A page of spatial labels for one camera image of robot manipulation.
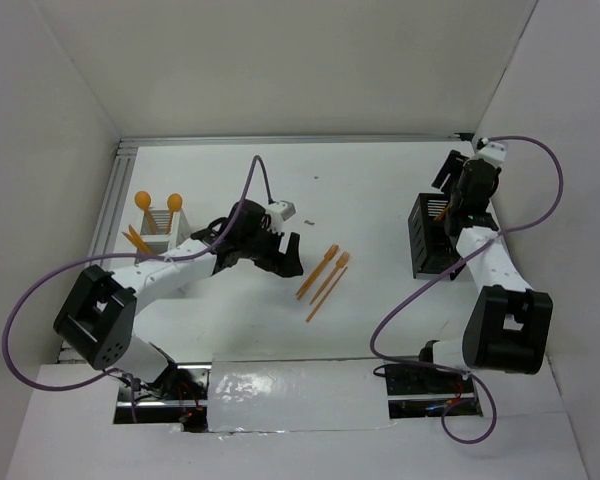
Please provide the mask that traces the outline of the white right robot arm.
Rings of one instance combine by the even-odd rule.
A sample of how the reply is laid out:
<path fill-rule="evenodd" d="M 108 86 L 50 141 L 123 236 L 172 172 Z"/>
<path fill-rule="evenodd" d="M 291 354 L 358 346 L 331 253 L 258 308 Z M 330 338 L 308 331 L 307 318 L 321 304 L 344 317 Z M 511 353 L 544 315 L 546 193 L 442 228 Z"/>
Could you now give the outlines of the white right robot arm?
<path fill-rule="evenodd" d="M 464 260 L 478 290 L 462 336 L 430 340 L 419 353 L 416 379 L 428 392 L 449 383 L 450 367 L 533 375 L 543 363 L 552 299 L 518 273 L 488 211 L 505 156 L 493 141 L 472 157 L 451 151 L 409 215 L 413 275 L 456 278 Z"/>

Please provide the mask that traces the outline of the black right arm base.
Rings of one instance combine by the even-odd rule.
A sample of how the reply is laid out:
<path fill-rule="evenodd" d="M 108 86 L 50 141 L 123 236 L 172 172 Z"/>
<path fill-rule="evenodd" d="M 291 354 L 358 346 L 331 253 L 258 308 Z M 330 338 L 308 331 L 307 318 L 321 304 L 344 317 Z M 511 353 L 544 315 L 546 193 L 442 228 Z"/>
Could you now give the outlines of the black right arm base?
<path fill-rule="evenodd" d="M 384 363 L 372 373 L 385 382 L 392 420 L 440 417 L 455 403 L 460 405 L 451 416 L 482 414 L 473 384 L 458 374 L 397 363 Z"/>

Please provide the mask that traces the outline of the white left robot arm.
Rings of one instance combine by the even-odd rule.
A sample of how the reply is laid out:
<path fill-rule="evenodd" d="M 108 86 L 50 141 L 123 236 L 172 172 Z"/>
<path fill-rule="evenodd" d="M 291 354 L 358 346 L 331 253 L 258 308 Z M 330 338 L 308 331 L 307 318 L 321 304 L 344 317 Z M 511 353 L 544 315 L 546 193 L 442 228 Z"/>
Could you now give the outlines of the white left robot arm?
<path fill-rule="evenodd" d="M 118 369 L 132 375 L 152 397 L 167 398 L 177 387 L 177 364 L 135 333 L 136 315 L 241 259 L 281 278 L 302 275 L 300 236 L 283 232 L 295 212 L 288 201 L 262 206 L 247 200 L 235 204 L 229 216 L 192 233 L 162 260 L 113 271 L 90 266 L 78 276 L 53 328 L 93 369 Z"/>

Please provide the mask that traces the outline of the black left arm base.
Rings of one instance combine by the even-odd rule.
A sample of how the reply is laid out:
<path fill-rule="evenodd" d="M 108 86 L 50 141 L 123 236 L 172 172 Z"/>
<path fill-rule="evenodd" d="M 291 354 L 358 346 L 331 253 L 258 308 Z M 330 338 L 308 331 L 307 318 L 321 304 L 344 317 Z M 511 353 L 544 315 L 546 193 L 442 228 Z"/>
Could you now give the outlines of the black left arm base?
<path fill-rule="evenodd" d="M 121 375 L 113 423 L 170 424 L 183 432 L 206 432 L 210 374 L 210 363 L 180 363 L 153 384 Z"/>

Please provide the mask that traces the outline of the orange plastic fork left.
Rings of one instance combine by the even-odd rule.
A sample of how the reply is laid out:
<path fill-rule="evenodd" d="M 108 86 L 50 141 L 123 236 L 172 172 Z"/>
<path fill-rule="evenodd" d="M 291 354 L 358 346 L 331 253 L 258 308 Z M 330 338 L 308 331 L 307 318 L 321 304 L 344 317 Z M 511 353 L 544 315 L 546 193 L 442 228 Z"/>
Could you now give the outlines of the orange plastic fork left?
<path fill-rule="evenodd" d="M 308 276 L 308 278 L 304 281 L 301 287 L 296 292 L 296 299 L 301 300 L 318 276 L 322 273 L 324 268 L 328 265 L 328 263 L 333 259 L 333 257 L 338 253 L 340 247 L 338 244 L 332 244 L 329 249 L 325 252 L 323 259 L 316 266 L 316 268 L 312 271 L 312 273 Z"/>

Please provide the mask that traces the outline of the orange plastic fork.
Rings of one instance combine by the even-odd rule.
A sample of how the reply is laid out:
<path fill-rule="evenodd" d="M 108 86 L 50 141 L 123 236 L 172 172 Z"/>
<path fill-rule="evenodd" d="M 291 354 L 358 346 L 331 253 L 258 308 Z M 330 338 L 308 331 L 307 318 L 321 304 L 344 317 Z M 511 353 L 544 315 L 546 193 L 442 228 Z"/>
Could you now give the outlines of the orange plastic fork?
<path fill-rule="evenodd" d="M 323 259 L 316 266 L 316 268 L 312 271 L 312 273 L 308 276 L 308 278 L 304 281 L 301 287 L 296 292 L 296 299 L 301 300 L 318 276 L 322 273 L 324 268 L 328 265 L 328 263 L 333 259 L 333 257 L 338 253 L 340 247 L 338 244 L 332 244 L 329 249 L 325 252 Z"/>
<path fill-rule="evenodd" d="M 348 251 L 344 251 L 339 256 L 339 258 L 337 259 L 337 261 L 335 263 L 333 270 L 327 276 L 327 278 L 324 280 L 322 285 L 319 287 L 319 289 L 316 291 L 316 293 L 312 297 L 312 299 L 310 301 L 311 305 L 314 304 L 314 302 L 320 297 L 320 295 L 323 293 L 323 291 L 330 285 L 330 283 L 334 279 L 335 275 L 347 265 L 349 259 L 350 259 L 350 253 Z"/>

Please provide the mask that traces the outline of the orange plastic fork right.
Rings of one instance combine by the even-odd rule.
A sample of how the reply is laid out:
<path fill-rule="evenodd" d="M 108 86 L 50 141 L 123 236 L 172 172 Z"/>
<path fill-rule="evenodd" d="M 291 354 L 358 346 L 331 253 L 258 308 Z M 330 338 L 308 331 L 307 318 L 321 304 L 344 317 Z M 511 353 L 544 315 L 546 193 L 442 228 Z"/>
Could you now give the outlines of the orange plastic fork right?
<path fill-rule="evenodd" d="M 312 299 L 310 301 L 311 305 L 314 304 L 314 302 L 320 297 L 320 295 L 323 293 L 323 291 L 330 285 L 330 283 L 334 279 L 335 275 L 347 265 L 349 259 L 350 259 L 350 253 L 348 251 L 344 251 L 339 256 L 339 258 L 337 259 L 337 261 L 335 263 L 333 270 L 327 276 L 327 278 L 324 280 L 322 285 L 319 287 L 319 289 L 316 291 L 316 293 L 312 297 Z"/>

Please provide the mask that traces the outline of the black utensil caddy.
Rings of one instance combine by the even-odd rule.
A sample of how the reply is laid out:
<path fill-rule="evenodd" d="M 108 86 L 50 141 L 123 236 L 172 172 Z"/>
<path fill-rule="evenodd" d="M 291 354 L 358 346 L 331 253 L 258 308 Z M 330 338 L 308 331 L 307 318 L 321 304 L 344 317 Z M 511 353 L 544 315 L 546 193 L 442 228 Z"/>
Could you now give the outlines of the black utensil caddy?
<path fill-rule="evenodd" d="M 438 275 L 455 264 L 460 255 L 455 245 L 462 223 L 459 218 L 436 217 L 450 201 L 443 193 L 420 193 L 408 217 L 413 277 Z"/>

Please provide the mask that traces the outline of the white utensil caddy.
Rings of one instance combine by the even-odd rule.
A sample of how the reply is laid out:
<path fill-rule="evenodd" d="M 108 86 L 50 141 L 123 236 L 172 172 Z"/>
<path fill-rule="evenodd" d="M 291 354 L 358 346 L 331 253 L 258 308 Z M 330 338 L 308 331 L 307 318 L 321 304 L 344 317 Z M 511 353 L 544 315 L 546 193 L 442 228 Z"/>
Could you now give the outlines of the white utensil caddy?
<path fill-rule="evenodd" d="M 154 255 L 163 255 L 169 250 L 178 247 L 188 238 L 191 229 L 183 211 L 179 211 L 175 214 L 170 234 L 166 233 L 169 210 L 150 209 L 150 211 L 157 224 L 158 233 L 156 235 L 153 235 L 150 232 L 147 220 L 143 213 L 137 217 L 136 224 L 131 225 L 140 235 L 144 243 L 152 250 Z M 142 289 L 140 293 L 137 294 L 138 299 L 156 301 L 163 298 L 183 297 L 186 293 L 185 284 L 175 287 L 169 285 L 166 280 L 159 280 L 156 286 L 151 286 L 152 283 L 153 281 L 150 278 L 146 278 L 141 282 Z"/>

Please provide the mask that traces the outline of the white tape sheet front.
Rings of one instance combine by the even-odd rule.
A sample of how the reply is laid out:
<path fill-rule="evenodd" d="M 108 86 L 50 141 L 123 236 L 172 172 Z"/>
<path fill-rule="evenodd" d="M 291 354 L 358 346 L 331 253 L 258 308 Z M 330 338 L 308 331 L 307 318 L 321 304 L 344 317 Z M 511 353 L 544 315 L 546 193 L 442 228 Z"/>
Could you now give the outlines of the white tape sheet front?
<path fill-rule="evenodd" d="M 217 361 L 212 365 L 207 423 L 212 432 L 357 431 L 390 425 L 379 362 Z"/>

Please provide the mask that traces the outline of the aluminium rail back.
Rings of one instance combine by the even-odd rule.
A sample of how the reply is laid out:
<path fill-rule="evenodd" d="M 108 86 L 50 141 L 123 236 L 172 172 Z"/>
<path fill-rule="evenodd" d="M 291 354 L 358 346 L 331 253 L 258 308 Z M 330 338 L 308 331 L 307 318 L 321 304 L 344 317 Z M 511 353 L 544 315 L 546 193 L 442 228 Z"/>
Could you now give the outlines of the aluminium rail back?
<path fill-rule="evenodd" d="M 177 145 L 258 145 L 301 143 L 391 143 L 391 142 L 461 142 L 473 140 L 471 132 L 452 134 L 336 134 L 336 135 L 246 135 L 123 138 L 120 148 Z"/>

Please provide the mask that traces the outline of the aluminium rail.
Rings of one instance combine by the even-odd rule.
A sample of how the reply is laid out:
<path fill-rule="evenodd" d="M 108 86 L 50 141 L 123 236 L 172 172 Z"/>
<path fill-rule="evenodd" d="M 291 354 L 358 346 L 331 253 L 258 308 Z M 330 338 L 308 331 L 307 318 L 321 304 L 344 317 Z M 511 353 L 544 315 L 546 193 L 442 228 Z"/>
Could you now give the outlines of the aluminium rail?
<path fill-rule="evenodd" d="M 114 250 L 136 156 L 136 147 L 120 146 L 116 152 L 88 257 L 111 253 Z"/>
<path fill-rule="evenodd" d="M 391 143 L 391 142 L 461 142 L 473 140 L 471 132 L 452 134 L 336 134 L 336 135 L 246 135 L 123 138 L 120 148 L 177 145 L 258 145 L 301 143 Z"/>

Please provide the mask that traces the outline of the aluminium rail left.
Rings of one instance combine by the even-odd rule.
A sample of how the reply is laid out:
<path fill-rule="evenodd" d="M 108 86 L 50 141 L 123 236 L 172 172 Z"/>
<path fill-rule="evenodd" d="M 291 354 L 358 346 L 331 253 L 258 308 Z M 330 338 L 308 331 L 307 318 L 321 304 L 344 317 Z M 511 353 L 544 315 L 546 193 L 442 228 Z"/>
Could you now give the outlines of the aluminium rail left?
<path fill-rule="evenodd" d="M 116 152 L 88 257 L 111 253 L 114 250 L 136 156 L 136 147 L 120 146 Z"/>

